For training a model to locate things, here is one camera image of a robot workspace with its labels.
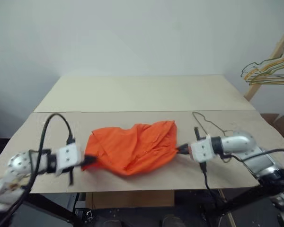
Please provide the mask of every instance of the cardboard box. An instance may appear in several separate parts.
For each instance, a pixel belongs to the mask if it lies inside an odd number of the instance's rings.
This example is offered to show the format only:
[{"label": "cardboard box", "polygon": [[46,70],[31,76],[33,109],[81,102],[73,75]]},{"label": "cardboard box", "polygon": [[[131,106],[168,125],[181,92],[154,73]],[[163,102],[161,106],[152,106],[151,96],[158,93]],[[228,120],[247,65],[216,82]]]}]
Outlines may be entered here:
[{"label": "cardboard box", "polygon": [[261,116],[284,137],[284,116],[278,118],[277,113],[263,113]]},{"label": "cardboard box", "polygon": [[124,207],[172,207],[174,205],[174,190],[86,193],[86,207],[90,209]]}]

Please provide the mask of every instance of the orange cloth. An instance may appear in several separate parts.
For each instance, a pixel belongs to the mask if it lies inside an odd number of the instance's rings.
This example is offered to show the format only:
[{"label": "orange cloth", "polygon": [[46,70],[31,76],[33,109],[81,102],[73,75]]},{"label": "orange cloth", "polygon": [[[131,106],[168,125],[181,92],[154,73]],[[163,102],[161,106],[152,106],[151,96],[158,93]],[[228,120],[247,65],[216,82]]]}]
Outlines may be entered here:
[{"label": "orange cloth", "polygon": [[120,175],[147,173],[168,163],[177,153],[174,121],[135,124],[131,129],[97,129],[89,137],[85,155],[97,157],[96,166]]}]

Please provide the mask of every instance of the shoe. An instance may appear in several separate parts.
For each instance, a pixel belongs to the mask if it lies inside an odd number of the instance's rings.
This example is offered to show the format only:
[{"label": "shoe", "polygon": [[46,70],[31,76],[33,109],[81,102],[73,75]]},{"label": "shoe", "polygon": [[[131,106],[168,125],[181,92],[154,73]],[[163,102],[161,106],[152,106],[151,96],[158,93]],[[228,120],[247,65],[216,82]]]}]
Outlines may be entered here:
[{"label": "shoe", "polygon": [[119,220],[108,220],[102,224],[102,227],[122,227],[122,224]]},{"label": "shoe", "polygon": [[180,218],[173,215],[167,215],[162,220],[162,227],[186,227]]}]

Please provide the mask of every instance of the wooden table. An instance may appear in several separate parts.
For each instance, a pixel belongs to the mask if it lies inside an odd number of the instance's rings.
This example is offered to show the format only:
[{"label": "wooden table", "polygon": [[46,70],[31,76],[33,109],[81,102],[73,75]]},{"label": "wooden table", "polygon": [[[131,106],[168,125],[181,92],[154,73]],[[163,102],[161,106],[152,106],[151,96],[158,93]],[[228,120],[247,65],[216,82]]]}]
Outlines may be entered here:
[{"label": "wooden table", "polygon": [[[84,152],[92,130],[135,123],[175,120],[178,144],[196,141],[192,117],[198,111],[223,129],[250,132],[259,146],[284,148],[283,137],[267,124],[254,107],[221,75],[173,77],[62,77],[11,138],[0,155],[0,176],[14,154],[37,149],[43,124],[52,112],[62,113],[71,125]],[[213,136],[221,132],[199,118]],[[45,148],[65,145],[67,130],[59,118],[51,121]],[[282,154],[273,155],[283,166]],[[212,188],[240,188],[257,184],[248,170],[232,160],[218,157],[208,162]],[[68,175],[37,177],[32,192],[107,192],[137,190],[205,189],[199,164],[189,156],[177,157],[162,168],[145,175],[119,177],[106,170],[74,169],[74,185]]]}]

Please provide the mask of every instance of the black wire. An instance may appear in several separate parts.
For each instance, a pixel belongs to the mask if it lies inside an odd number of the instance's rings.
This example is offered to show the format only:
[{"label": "black wire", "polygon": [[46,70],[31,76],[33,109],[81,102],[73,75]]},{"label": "black wire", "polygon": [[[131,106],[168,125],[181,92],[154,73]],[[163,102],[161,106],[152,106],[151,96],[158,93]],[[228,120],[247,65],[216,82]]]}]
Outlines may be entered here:
[{"label": "black wire", "polygon": [[203,172],[204,174],[204,181],[205,181],[205,186],[207,188],[207,190],[209,191],[211,197],[214,199],[214,204],[215,206],[217,207],[218,206],[218,200],[220,200],[222,203],[225,203],[226,201],[219,195],[215,194],[214,191],[209,187],[208,185],[208,180],[207,180],[207,173],[206,172]]},{"label": "black wire", "polygon": [[30,172],[32,173],[34,171],[34,168],[33,168],[33,159],[32,159],[32,150],[29,150],[28,151],[28,156],[29,156],[29,162],[30,162]]},{"label": "black wire", "polygon": [[39,166],[40,166],[40,161],[41,161],[41,155],[42,155],[42,150],[43,150],[43,144],[44,144],[44,139],[45,139],[45,134],[46,134],[46,130],[47,130],[47,127],[48,127],[48,124],[50,122],[50,120],[54,117],[54,116],[59,116],[61,117],[66,126],[67,126],[67,129],[69,131],[69,138],[72,138],[72,132],[71,132],[71,127],[70,125],[68,124],[68,122],[66,121],[66,119],[59,113],[53,113],[51,114],[45,124],[44,124],[44,127],[43,127],[43,130],[42,130],[42,133],[41,133],[41,138],[40,138],[40,144],[39,144],[39,151],[38,151],[38,157],[37,157],[37,162],[36,162],[36,168],[35,170],[32,172],[32,175],[29,179],[29,182],[28,184],[26,185],[25,189],[24,189],[24,192],[22,193],[22,195],[20,196],[20,198],[7,210],[6,212],[6,216],[1,220],[0,222],[0,227],[4,225],[4,223],[9,220],[9,218],[13,215],[13,213],[19,208],[19,206],[24,202],[25,198],[28,196],[28,194],[30,193],[32,187],[33,187],[33,184],[36,180],[36,177],[38,175],[38,169],[39,169]]},{"label": "black wire", "polygon": [[[198,122],[198,124],[201,126],[201,128],[203,129],[203,131],[204,131],[205,134],[207,134],[207,135],[208,135],[207,131],[205,130],[205,128],[203,127],[203,125],[200,123],[200,121],[197,119],[197,117],[195,116],[195,114],[198,114],[198,115],[202,116],[203,119],[204,119],[204,121],[209,122],[209,123],[211,123],[212,125],[214,125],[217,129],[219,129],[219,130],[223,133],[224,136],[226,136],[226,133],[225,133],[225,132],[231,131],[231,130],[223,130],[223,129],[221,129],[218,125],[216,125],[216,124],[213,123],[212,121],[207,120],[206,117],[205,117],[203,114],[199,113],[199,112],[193,111],[192,114],[193,114],[193,117],[195,118],[195,120]],[[231,161],[231,157],[230,157],[228,160],[222,159],[222,161],[223,161],[224,163],[229,163],[229,162]]]},{"label": "black wire", "polygon": [[213,193],[211,188],[208,186],[207,174],[205,172],[203,172],[203,174],[204,174],[205,186],[206,186],[207,190],[209,191],[210,195],[212,196],[212,198],[214,199],[215,206],[217,206],[218,205],[218,200],[217,200],[216,195]]},{"label": "black wire", "polygon": [[253,156],[247,157],[247,158],[245,158],[245,159],[240,159],[240,158],[238,158],[238,157],[235,156],[235,155],[227,155],[227,157],[233,157],[234,159],[236,159],[236,160],[239,161],[239,162],[245,162],[245,161],[247,161],[247,160],[250,160],[250,159],[255,158],[255,157],[258,157],[258,156],[268,155],[268,154],[276,153],[276,152],[284,152],[284,148],[278,148],[278,149],[273,149],[273,150],[264,151],[263,153],[253,155]]}]

